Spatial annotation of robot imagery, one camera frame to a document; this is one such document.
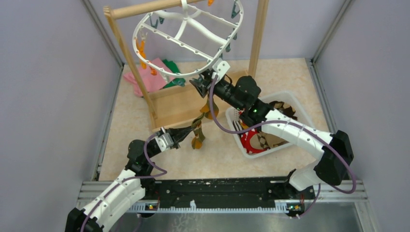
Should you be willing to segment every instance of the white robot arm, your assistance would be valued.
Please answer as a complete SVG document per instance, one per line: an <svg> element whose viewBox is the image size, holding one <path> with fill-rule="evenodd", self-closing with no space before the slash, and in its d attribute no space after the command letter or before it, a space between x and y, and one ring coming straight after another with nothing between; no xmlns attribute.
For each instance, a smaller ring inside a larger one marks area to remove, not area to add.
<svg viewBox="0 0 410 232"><path fill-rule="evenodd" d="M256 128L278 136L308 151L316 159L304 168L289 173L283 187L285 192L294 194L323 182L334 186L341 183L353 159L346 133L338 131L331 134L319 131L286 117L279 110L273 109L269 104L258 99L261 90L250 76L241 77L236 86L233 86L224 80L229 69L226 61L219 60L213 69L218 71L209 70L202 73L201 78L190 81L202 97L207 94L217 95L231 106L243 110L240 118L250 126L248 130ZM229 131L223 128L217 120L215 123L226 132L243 132ZM149 158L168 149L178 149L178 143L185 139L192 130L191 127L166 130L162 128L146 142L132 141L127 156L130 161L126 168L90 204L81 210L75 208L70 212L65 231L108 232L113 224L134 203L143 199L149 191L141 185L143 179L156 177L150 176L153 167L156 166Z"/></svg>

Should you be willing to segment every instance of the red cloth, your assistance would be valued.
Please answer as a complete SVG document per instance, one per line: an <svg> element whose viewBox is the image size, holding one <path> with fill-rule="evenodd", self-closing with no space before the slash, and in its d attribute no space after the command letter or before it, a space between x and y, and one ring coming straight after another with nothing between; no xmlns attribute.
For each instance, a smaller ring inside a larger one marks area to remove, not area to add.
<svg viewBox="0 0 410 232"><path fill-rule="evenodd" d="M255 154L255 153L261 153L263 151L266 151L266 149L263 149L263 150L255 149L250 145L250 139L257 134L258 132L255 129L252 129L241 135L241 143L244 149L246 150L246 153Z"/></svg>

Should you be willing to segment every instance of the wooden drying rack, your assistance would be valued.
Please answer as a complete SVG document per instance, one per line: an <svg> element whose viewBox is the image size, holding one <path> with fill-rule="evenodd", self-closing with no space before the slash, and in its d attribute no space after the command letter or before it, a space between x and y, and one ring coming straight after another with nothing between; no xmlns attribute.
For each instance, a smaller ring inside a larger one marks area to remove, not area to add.
<svg viewBox="0 0 410 232"><path fill-rule="evenodd" d="M187 0L187 3L191 4L199 1L204 0ZM249 68L247 71L243 70L228 73L234 84L241 76L250 75L255 77L268 4L269 0L258 1ZM135 80L142 91L144 99L148 104L151 129L153 131L157 131L160 127L170 128L190 125L191 122L200 114L199 109L205 104L205 100L199 96L196 89L192 85L187 85L185 87L175 86L148 93L135 65L131 51L128 48L121 29L117 24L117 20L150 13L153 11L164 10L179 5L181 5L181 0L155 0L118 9L111 9L109 6L104 7L104 15L107 18L111 30L118 41L119 47L121 48L121 51L130 66L131 72L133 73ZM215 98L215 103L220 109L219 116L224 115L226 109L230 107L219 98Z"/></svg>

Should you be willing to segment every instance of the pink cloth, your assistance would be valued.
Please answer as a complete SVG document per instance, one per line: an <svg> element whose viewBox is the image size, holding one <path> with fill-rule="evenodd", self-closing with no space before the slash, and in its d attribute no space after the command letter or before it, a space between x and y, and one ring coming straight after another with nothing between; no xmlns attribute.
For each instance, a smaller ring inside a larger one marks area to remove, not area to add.
<svg viewBox="0 0 410 232"><path fill-rule="evenodd" d="M171 70L166 67L166 65L161 61L161 59L156 58L151 62L157 65L158 67L164 68L164 70L171 73ZM151 75L151 69L148 65L146 66L146 69L143 69L141 66L139 66L138 72L140 73L141 79L144 82L145 88L148 92L160 90L167 84L166 81L162 78L159 71L157 71L157 75ZM142 97L142 91L140 90L132 72L127 72L123 75L123 77L126 81L130 82L134 86L134 94L138 97ZM170 76L169 79L170 81L172 81L175 79L175 77Z"/></svg>

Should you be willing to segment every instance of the orange clothespin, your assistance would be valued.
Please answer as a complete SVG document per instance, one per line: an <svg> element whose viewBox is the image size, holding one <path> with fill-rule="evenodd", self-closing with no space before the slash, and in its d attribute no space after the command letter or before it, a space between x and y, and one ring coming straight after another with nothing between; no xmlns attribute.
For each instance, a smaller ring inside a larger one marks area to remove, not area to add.
<svg viewBox="0 0 410 232"><path fill-rule="evenodd" d="M151 75L156 76L157 75L157 70L155 70L151 66L149 68L151 69Z"/></svg>
<svg viewBox="0 0 410 232"><path fill-rule="evenodd" d="M144 46L145 46L145 41L146 41L146 35L147 35L147 33L143 34L143 33L141 32L140 35L141 35L141 44L138 43L138 38L135 37L135 38L134 38L134 39L135 39L135 45L137 46L137 49L138 49L139 54L140 54L144 59L146 59L146 54L145 54L145 52L144 52ZM142 60L140 60L140 63L141 63L141 67L142 67L143 69L146 69L146 64L145 64L144 62L142 62Z"/></svg>

